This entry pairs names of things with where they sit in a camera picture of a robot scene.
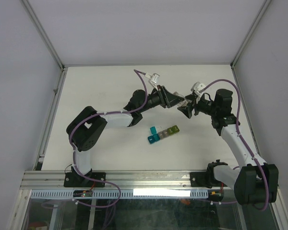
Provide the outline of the multicolour weekly pill organizer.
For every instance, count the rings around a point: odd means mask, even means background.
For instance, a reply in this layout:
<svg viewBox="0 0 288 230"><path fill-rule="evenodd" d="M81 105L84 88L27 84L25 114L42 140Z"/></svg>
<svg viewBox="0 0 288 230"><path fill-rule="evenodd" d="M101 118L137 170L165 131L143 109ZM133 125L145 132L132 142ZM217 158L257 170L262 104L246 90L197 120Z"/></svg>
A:
<svg viewBox="0 0 288 230"><path fill-rule="evenodd" d="M174 125L172 127L168 127L162 131L157 131L157 128L155 126L150 127L151 135L147 137L147 140L150 144L156 143L158 141L161 141L165 138L168 138L172 135L175 135L180 132L180 129L177 125Z"/></svg>

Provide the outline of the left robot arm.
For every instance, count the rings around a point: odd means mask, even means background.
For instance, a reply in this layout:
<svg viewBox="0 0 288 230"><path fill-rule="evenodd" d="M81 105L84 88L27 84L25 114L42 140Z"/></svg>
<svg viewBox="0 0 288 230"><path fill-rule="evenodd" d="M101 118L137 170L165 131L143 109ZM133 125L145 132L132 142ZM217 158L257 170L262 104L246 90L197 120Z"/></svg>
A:
<svg viewBox="0 0 288 230"><path fill-rule="evenodd" d="M66 128L73 148L74 180L80 186L90 183L92 171L90 149L97 143L104 129L132 127L143 118L142 112L159 105L171 108L184 101L183 96L170 93L164 86L158 85L150 94L144 90L134 91L127 105L120 111L97 112L91 106L85 107Z"/></svg>

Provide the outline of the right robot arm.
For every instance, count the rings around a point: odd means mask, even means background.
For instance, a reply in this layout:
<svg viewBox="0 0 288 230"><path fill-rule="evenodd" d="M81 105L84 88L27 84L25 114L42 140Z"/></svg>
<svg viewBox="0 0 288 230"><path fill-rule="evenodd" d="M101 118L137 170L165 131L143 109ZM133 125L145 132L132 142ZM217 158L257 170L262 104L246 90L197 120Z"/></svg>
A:
<svg viewBox="0 0 288 230"><path fill-rule="evenodd" d="M278 189L278 168L268 164L247 145L238 130L240 123L231 112L232 91L219 89L213 100L191 93L186 96L186 104L178 108L188 118L203 113L211 117L212 127L227 143L239 169L234 170L225 162L216 160L209 163L203 176L197 177L200 185L211 188L225 184L234 191L240 205L267 206L274 203Z"/></svg>

